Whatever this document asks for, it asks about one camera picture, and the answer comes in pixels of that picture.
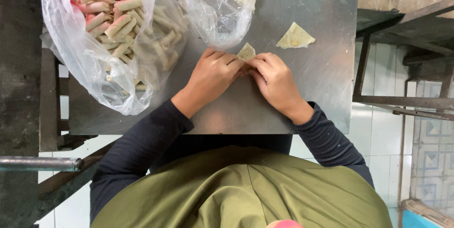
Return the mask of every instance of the metal pipe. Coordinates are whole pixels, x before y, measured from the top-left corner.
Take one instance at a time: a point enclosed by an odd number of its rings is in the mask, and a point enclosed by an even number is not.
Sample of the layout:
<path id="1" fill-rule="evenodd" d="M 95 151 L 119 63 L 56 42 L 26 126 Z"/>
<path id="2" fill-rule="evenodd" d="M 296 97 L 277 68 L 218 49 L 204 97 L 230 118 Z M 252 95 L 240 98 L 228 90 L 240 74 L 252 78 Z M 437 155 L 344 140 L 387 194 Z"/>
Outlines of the metal pipe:
<path id="1" fill-rule="evenodd" d="M 81 158 L 0 156 L 0 171 L 80 171 Z"/>

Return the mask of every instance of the navy sweater sleeve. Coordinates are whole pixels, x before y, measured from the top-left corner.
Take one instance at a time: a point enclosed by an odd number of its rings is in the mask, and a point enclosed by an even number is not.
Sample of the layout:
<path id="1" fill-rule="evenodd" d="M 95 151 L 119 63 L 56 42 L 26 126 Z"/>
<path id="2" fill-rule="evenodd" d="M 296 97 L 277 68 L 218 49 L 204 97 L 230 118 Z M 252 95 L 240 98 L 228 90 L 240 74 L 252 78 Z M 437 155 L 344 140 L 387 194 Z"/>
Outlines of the navy sweater sleeve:
<path id="1" fill-rule="evenodd" d="M 324 167 L 349 167 L 374 187 L 369 168 L 353 143 L 326 118 L 317 103 L 308 103 L 314 114 L 308 122 L 295 127 L 314 158 Z"/>
<path id="2" fill-rule="evenodd" d="M 168 100 L 119 138 L 99 162 L 90 184 L 90 223 L 117 193 L 139 180 L 192 122 Z"/>

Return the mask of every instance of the clear plastic bag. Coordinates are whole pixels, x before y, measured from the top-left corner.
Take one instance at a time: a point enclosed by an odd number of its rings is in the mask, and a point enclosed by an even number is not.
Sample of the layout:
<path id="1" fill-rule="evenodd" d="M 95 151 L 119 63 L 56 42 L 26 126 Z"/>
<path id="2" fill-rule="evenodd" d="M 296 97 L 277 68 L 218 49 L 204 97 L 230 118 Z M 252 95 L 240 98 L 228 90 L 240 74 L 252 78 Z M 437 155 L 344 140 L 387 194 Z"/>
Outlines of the clear plastic bag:
<path id="1" fill-rule="evenodd" d="M 179 0 L 200 37 L 216 50 L 241 42 L 251 25 L 256 0 Z"/>
<path id="2" fill-rule="evenodd" d="M 137 115 L 149 106 L 184 51 L 187 25 L 177 0 L 142 0 L 144 21 L 133 44 L 133 59 L 128 64 L 113 57 L 85 31 L 84 15 L 71 0 L 41 2 L 44 22 L 68 70 L 99 103 L 123 115 Z M 176 55 L 171 62 L 163 60 L 163 52 L 157 53 L 153 46 L 170 31 L 153 20 L 153 12 L 167 16 L 181 34 L 172 48 L 164 50 L 167 58 L 170 53 Z M 114 82 L 106 80 L 108 67 Z M 136 91 L 134 79 L 142 81 L 146 90 Z"/>

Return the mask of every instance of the finger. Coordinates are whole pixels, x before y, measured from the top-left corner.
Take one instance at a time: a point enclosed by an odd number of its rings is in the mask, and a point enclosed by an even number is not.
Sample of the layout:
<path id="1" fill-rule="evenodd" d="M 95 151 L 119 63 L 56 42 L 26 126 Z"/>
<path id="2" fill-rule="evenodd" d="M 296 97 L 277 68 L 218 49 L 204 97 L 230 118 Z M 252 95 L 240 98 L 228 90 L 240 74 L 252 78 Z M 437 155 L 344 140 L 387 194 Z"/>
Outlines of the finger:
<path id="1" fill-rule="evenodd" d="M 244 66 L 244 61 L 240 59 L 234 60 L 227 65 L 230 71 L 232 71 L 232 75 L 238 72 L 242 66 Z"/>
<path id="2" fill-rule="evenodd" d="M 207 58 L 208 59 L 212 59 L 212 60 L 216 60 L 216 59 L 224 56 L 224 54 L 226 54 L 226 52 L 215 52 L 210 57 L 207 57 Z"/>
<path id="3" fill-rule="evenodd" d="M 282 61 L 280 57 L 274 55 L 272 53 L 261 53 L 254 57 L 255 59 L 261 59 L 268 63 L 272 67 L 282 66 L 285 63 Z"/>
<path id="4" fill-rule="evenodd" d="M 266 80 L 263 77 L 263 75 L 257 73 L 254 70 L 250 70 L 249 74 L 253 77 L 253 79 L 256 81 L 258 89 L 262 94 L 264 94 L 266 91 L 268 91 L 268 87 L 266 86 Z"/>
<path id="5" fill-rule="evenodd" d="M 213 48 L 208 47 L 208 48 L 203 52 L 203 54 L 201 55 L 200 59 L 210 57 L 210 56 L 213 55 L 215 52 L 216 52 L 216 51 L 213 50 Z"/>
<path id="6" fill-rule="evenodd" d="M 242 71 L 238 71 L 233 78 L 230 80 L 230 84 L 232 84 L 238 77 L 242 76 L 244 73 Z"/>
<path id="7" fill-rule="evenodd" d="M 246 64 L 253 68 L 257 68 L 258 72 L 260 72 L 262 75 L 269 74 L 271 71 L 273 71 L 273 68 L 261 59 L 252 58 L 246 61 Z"/>
<path id="8" fill-rule="evenodd" d="M 223 64 L 230 64 L 230 62 L 234 61 L 238 59 L 238 57 L 235 55 L 235 54 L 231 54 L 231 53 L 226 53 L 224 54 L 224 56 L 220 57 L 218 60 L 219 62 L 222 62 Z"/>

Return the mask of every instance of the stainless steel table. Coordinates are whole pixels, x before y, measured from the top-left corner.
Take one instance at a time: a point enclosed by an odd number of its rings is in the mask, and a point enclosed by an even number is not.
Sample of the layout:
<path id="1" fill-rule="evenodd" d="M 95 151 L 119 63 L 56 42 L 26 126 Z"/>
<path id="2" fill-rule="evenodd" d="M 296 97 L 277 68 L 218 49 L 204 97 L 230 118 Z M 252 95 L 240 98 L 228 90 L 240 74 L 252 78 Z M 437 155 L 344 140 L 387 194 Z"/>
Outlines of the stainless steel table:
<path id="1" fill-rule="evenodd" d="M 257 0 L 252 24 L 237 53 L 249 42 L 256 52 L 272 52 L 291 68 L 301 95 L 316 101 L 343 132 L 350 127 L 356 10 L 358 0 Z M 316 41 L 309 48 L 286 49 L 275 45 L 292 22 Z M 192 30 L 184 55 L 167 86 L 137 116 L 122 114 L 99 104 L 74 79 L 70 79 L 70 133 L 123 134 L 142 117 L 182 89 L 189 80 L 205 43 Z M 295 133 L 292 123 L 260 94 L 250 77 L 242 77 L 217 100 L 191 119 L 192 134 Z"/>

